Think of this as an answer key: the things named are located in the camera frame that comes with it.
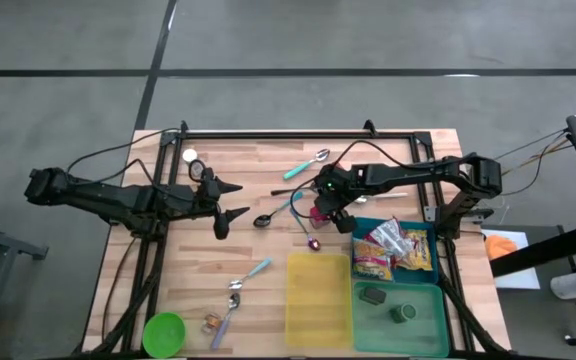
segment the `pink object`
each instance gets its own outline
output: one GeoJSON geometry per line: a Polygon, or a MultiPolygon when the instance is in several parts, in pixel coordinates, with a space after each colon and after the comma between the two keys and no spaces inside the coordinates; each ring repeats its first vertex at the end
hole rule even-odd
{"type": "Polygon", "coordinates": [[[330,219],[326,215],[322,215],[319,213],[319,210],[315,206],[310,209],[310,225],[313,228],[319,229],[320,227],[326,226],[330,223],[330,219]]]}

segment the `yellow tray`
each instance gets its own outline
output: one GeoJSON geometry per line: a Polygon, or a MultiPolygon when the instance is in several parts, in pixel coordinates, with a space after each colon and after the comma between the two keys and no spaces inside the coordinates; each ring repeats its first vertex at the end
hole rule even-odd
{"type": "Polygon", "coordinates": [[[351,295],[348,256],[288,256],[286,344],[296,347],[350,347],[351,295]]]}

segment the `white paper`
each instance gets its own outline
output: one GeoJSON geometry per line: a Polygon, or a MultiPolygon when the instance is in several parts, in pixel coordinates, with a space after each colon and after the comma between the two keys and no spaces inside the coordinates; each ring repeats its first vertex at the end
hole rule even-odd
{"type": "MultiPolygon", "coordinates": [[[[517,245],[517,249],[528,246],[526,233],[515,231],[481,230],[486,236],[498,235],[512,240],[517,245]]],[[[495,278],[495,284],[500,289],[540,289],[539,278],[535,268],[522,270],[516,273],[495,278]]]]}

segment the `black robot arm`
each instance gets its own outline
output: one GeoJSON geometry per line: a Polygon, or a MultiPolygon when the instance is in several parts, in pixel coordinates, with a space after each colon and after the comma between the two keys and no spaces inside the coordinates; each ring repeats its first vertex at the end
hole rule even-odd
{"type": "Polygon", "coordinates": [[[215,237],[222,240],[228,236],[228,224],[249,209],[220,212],[221,194],[242,187],[224,183],[211,168],[203,170],[196,192],[188,185],[118,187],[74,177],[60,168],[35,169],[30,178],[24,193],[29,202],[76,207],[99,215],[109,224],[124,224],[134,237],[149,236],[162,221],[213,216],[215,237]]]}
{"type": "Polygon", "coordinates": [[[319,196],[315,199],[317,210],[328,215],[339,232],[354,230],[356,222],[344,208],[362,195],[377,195],[396,186],[446,181],[456,185],[461,192],[433,214],[437,234],[452,239],[459,238],[461,218],[481,199],[499,195],[501,167],[494,160],[475,153],[458,158],[448,156],[440,162],[418,163],[404,166],[384,164],[353,165],[344,170],[335,164],[324,166],[313,182],[319,196]],[[469,172],[460,170],[468,165],[469,172]]]}

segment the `green bowl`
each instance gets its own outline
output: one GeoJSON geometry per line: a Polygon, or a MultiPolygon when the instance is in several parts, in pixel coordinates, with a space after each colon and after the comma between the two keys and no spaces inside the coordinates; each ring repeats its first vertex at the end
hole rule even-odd
{"type": "Polygon", "coordinates": [[[175,355],[184,345],[186,325],[175,313],[153,316],[144,328],[142,342],[148,355],[165,359],[175,355]]]}

